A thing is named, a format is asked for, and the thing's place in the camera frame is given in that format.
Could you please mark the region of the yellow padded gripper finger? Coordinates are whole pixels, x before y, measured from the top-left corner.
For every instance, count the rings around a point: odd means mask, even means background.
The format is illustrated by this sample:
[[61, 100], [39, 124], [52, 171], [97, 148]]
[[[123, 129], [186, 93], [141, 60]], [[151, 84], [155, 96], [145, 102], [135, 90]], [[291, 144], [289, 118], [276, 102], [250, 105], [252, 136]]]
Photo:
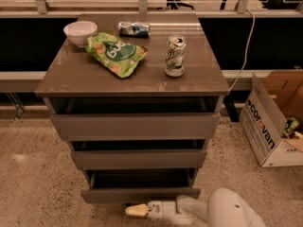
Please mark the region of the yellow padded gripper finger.
[[146, 204], [138, 204], [126, 208], [125, 213], [128, 216], [144, 218], [149, 213], [149, 208]]

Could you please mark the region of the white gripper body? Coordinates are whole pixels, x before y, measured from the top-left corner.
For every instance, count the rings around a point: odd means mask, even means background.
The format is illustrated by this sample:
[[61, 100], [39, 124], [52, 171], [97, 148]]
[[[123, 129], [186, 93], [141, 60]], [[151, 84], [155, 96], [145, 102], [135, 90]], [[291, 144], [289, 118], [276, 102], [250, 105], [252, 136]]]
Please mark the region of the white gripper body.
[[150, 201], [148, 206], [148, 218], [165, 220], [176, 225], [190, 225], [193, 222], [191, 214], [180, 214], [177, 211], [175, 201]]

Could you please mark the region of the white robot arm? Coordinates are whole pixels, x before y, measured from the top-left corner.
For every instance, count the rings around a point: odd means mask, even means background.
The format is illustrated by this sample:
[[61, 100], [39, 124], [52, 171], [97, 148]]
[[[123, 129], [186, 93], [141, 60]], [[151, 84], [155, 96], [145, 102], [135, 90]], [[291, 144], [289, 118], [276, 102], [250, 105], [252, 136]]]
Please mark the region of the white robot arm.
[[215, 190], [207, 202], [181, 195], [175, 201], [150, 201], [129, 206], [128, 216], [168, 220], [177, 225], [189, 225], [193, 218], [207, 227], [266, 227], [258, 213], [236, 192], [228, 188]]

